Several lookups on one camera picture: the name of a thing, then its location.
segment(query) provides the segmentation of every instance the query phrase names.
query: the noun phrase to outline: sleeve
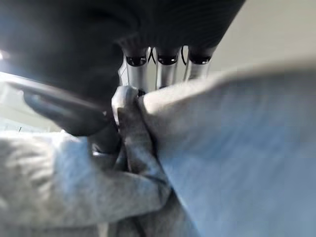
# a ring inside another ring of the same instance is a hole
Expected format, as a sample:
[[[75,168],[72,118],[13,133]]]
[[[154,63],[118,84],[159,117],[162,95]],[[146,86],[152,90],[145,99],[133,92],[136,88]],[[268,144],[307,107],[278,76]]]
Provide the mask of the sleeve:
[[[132,102],[135,91],[127,90],[132,96],[126,103],[113,105],[119,110],[126,151],[120,156],[127,155],[128,172],[101,169],[84,137],[1,136],[0,218],[20,225],[82,226],[162,208],[170,186]]]

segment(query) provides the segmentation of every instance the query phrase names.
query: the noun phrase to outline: white wall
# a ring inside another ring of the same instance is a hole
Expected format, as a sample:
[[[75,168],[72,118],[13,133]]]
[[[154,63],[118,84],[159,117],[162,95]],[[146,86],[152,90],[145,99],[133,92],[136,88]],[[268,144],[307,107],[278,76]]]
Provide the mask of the white wall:
[[[60,131],[52,121],[25,104],[21,91],[0,82],[0,130],[19,130],[20,127],[21,131]]]

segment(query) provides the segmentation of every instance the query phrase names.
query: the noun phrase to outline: grey fabric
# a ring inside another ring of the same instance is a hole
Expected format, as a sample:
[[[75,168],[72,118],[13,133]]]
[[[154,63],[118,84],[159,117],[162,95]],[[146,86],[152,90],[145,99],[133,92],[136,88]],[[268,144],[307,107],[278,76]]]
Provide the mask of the grey fabric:
[[[239,69],[140,100],[201,236],[316,236],[315,65]]]
[[[140,117],[138,111],[132,114]],[[119,117],[124,148],[112,169],[100,165],[100,156],[91,157],[83,137],[0,135],[1,221],[35,228],[84,227],[163,207],[170,195],[166,176],[142,120],[126,115]],[[129,172],[118,170],[125,159]]]
[[[96,227],[30,228],[0,224],[1,237],[101,237]]]

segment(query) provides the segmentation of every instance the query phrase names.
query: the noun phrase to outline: chrome pipe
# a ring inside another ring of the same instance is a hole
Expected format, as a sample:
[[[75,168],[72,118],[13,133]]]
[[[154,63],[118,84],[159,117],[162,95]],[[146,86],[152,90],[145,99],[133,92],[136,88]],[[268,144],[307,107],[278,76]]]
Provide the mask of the chrome pipe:
[[[184,81],[206,77],[210,67],[211,57],[214,48],[189,47],[187,66],[184,74]]]
[[[173,56],[161,56],[157,53],[156,59],[156,89],[173,85],[176,80],[178,53]]]

